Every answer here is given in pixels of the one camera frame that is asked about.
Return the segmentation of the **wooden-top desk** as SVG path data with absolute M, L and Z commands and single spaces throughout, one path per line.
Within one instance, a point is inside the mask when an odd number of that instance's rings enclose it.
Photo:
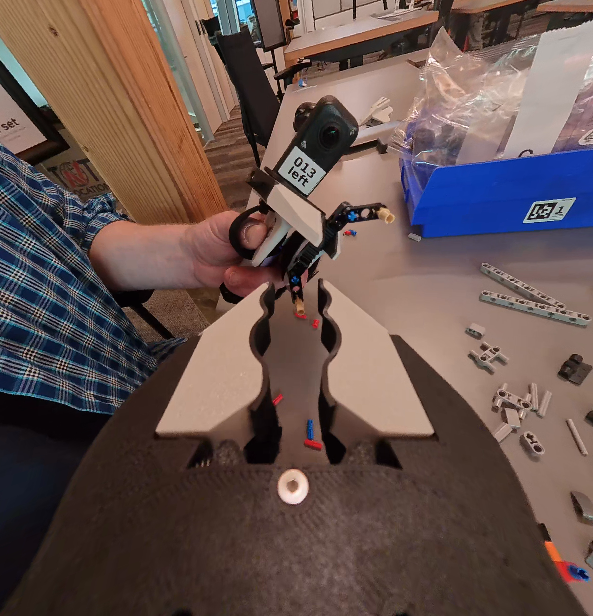
M 400 35 L 435 24 L 438 17 L 438 11 L 419 9 L 400 17 L 397 21 L 364 17 L 345 25 L 306 33 L 285 47 L 285 65 L 293 66 L 300 58 L 321 58 L 326 62 L 340 62 L 353 57 L 362 57 L 389 47 L 399 39 Z

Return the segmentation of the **dark trousers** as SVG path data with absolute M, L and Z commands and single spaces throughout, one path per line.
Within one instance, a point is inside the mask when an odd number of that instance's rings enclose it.
M 0 610 L 30 567 L 72 475 L 110 418 L 0 392 Z

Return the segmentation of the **white wall sign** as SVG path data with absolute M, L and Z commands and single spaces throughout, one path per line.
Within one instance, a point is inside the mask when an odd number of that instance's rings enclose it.
M 0 84 L 0 143 L 18 155 L 46 137 Z

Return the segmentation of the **black lego connector block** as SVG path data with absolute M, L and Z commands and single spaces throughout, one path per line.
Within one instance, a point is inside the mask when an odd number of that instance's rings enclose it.
M 593 366 L 584 362 L 579 354 L 572 354 L 561 365 L 557 372 L 558 377 L 574 385 L 581 385 L 591 373 Z

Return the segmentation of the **printed cardboard box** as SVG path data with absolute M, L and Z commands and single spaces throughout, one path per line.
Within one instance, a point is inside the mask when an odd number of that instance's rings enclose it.
M 112 192 L 88 158 L 53 157 L 36 165 L 36 169 L 83 203 Z

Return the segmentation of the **dark monitor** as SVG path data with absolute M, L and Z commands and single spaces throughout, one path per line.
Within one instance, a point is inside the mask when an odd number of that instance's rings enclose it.
M 279 1 L 251 1 L 262 49 L 265 52 L 287 45 Z

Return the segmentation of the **person's left hand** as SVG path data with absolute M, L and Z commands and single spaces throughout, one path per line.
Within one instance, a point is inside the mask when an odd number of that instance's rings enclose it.
M 237 218 L 237 212 L 226 211 L 187 227 L 182 239 L 185 288 L 219 288 L 224 284 L 231 293 L 246 297 L 263 283 L 273 283 L 276 289 L 285 287 L 279 269 L 247 266 L 232 246 L 229 231 Z

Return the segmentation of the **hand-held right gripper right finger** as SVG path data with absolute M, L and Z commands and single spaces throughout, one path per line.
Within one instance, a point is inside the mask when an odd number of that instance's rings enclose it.
M 339 464 L 360 443 L 426 439 L 434 428 L 391 334 L 329 281 L 318 281 L 323 363 L 318 419 L 326 456 Z

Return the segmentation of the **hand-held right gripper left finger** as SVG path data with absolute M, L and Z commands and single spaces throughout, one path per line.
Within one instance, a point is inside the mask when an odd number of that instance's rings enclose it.
M 157 427 L 158 437 L 233 441 L 249 463 L 273 463 L 282 428 L 264 354 L 275 286 L 264 283 L 199 337 Z

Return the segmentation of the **small white object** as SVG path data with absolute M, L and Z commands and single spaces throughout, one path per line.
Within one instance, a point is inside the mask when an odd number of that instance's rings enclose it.
M 381 124 L 387 123 L 390 121 L 392 113 L 393 107 L 390 99 L 381 97 L 372 104 L 367 114 L 359 121 L 359 126 L 365 126 L 372 119 Z

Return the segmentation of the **black office chair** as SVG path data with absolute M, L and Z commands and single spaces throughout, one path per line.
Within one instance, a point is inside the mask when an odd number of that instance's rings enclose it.
M 280 111 L 280 100 L 270 85 L 248 31 L 233 35 L 223 35 L 217 31 L 215 37 L 237 92 L 246 138 L 251 145 L 256 165 L 260 167 L 257 146 L 268 146 Z

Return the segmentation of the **pile of grey lego connectors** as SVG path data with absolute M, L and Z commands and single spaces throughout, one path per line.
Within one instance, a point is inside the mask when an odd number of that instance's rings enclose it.
M 542 397 L 539 397 L 538 386 L 532 382 L 528 386 L 528 392 L 524 396 L 516 396 L 508 390 L 507 383 L 497 389 L 492 398 L 492 410 L 499 411 L 502 423 L 493 432 L 493 437 L 501 443 L 510 434 L 520 431 L 522 424 L 530 413 L 535 413 L 537 417 L 544 418 L 550 406 L 553 393 L 546 390 Z M 533 458 L 541 457 L 546 450 L 544 445 L 530 430 L 524 430 L 519 435 L 519 443 L 528 455 Z

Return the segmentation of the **long grey lego beam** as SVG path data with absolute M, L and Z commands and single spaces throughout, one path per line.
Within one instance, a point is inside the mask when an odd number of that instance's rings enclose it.
M 516 292 L 519 296 L 524 297 L 534 303 L 545 304 L 556 307 L 558 309 L 566 309 L 567 306 L 558 301 L 554 297 L 538 290 L 537 288 L 525 283 L 516 277 L 508 274 L 507 272 L 500 270 L 499 268 L 492 266 L 488 263 L 482 263 L 480 265 L 480 271 L 501 284 L 505 288 Z
M 592 318 L 584 313 L 553 307 L 552 305 L 521 299 L 506 294 L 494 293 L 488 290 L 483 290 L 479 294 L 479 301 L 582 328 L 587 327 L 592 322 Z

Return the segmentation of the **clear plastic parts bag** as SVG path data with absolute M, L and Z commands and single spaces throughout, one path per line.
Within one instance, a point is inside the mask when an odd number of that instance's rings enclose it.
M 421 187 L 446 167 L 593 150 L 593 20 L 466 53 L 441 31 L 391 147 Z

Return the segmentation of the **black lego gear rack assembly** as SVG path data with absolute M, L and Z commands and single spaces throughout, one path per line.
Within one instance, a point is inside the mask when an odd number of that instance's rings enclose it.
M 350 203 L 343 202 L 340 204 L 331 216 L 323 219 L 323 241 L 330 234 L 339 234 L 339 254 L 341 252 L 341 237 L 346 226 L 356 224 L 358 222 L 366 222 L 369 220 L 382 220 L 386 224 L 391 224 L 394 221 L 394 215 L 382 203 L 372 203 L 362 206 L 353 206 Z M 281 271 L 281 251 L 278 256 L 278 266 Z M 294 312 L 305 313 L 303 288 L 305 285 L 287 285 L 292 297 Z

